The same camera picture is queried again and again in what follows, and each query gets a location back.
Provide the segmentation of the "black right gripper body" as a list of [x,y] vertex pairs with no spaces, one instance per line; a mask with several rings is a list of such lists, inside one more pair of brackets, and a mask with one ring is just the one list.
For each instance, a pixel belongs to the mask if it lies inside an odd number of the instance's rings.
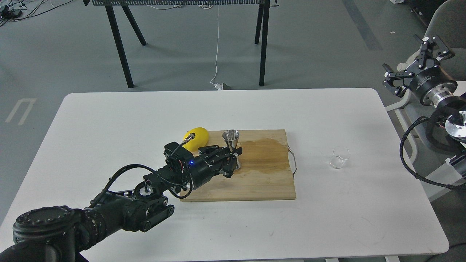
[[454,81],[437,60],[427,60],[425,65],[414,61],[406,68],[409,90],[423,106],[458,106],[458,97],[453,95],[457,89]]

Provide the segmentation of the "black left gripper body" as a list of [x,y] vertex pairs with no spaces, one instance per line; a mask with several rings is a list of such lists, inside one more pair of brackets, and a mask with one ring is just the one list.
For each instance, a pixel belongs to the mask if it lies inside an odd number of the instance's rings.
[[199,155],[187,161],[187,166],[193,181],[193,190],[200,188],[211,180],[212,177],[220,174],[220,169],[226,166],[227,158],[219,156]]

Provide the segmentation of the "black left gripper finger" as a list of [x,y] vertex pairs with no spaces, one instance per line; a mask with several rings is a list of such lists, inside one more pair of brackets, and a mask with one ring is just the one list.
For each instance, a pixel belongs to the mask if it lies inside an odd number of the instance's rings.
[[218,145],[200,147],[198,152],[198,156],[203,159],[226,159],[230,157],[230,150],[227,147],[219,147]]
[[217,163],[220,163],[219,170],[217,175],[223,175],[226,178],[231,178],[234,174],[234,171],[238,166],[238,156],[242,154],[243,148],[238,147],[230,151],[227,147],[220,149],[220,153],[217,153],[219,160]]

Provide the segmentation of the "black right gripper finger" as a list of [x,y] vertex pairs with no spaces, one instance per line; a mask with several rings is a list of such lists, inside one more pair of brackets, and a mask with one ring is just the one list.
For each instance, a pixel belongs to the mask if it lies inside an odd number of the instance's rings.
[[414,60],[414,68],[417,70],[438,67],[441,65],[441,61],[455,56],[454,51],[438,35],[422,39],[418,35],[413,35],[413,37],[420,43],[417,58]]
[[382,67],[386,70],[383,86],[388,89],[391,94],[402,98],[407,90],[407,87],[403,81],[404,79],[408,78],[412,79],[414,77],[414,73],[409,71],[394,72],[392,68],[386,63],[383,63]]

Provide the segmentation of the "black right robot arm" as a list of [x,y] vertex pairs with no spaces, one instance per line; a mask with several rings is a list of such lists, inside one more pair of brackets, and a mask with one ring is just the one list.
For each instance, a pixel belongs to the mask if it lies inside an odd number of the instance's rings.
[[435,106],[430,117],[420,116],[404,133],[400,149],[411,131],[426,123],[427,140],[437,149],[454,154],[450,164],[461,179],[465,178],[465,94],[454,95],[458,83],[449,76],[441,61],[455,54],[439,36],[419,38],[420,49],[414,61],[405,69],[393,71],[383,64],[386,70],[383,85],[395,96],[402,98],[410,91],[423,106]]

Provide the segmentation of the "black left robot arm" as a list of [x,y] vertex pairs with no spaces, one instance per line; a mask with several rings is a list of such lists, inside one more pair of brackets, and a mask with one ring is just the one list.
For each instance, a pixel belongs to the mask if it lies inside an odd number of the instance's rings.
[[165,166],[158,170],[141,164],[120,168],[85,209],[43,207],[17,217],[13,246],[1,253],[2,262],[85,262],[80,254],[119,230],[147,232],[173,215],[165,191],[188,197],[212,177],[231,178],[242,148],[236,142],[200,147],[198,156],[181,144],[164,147]]

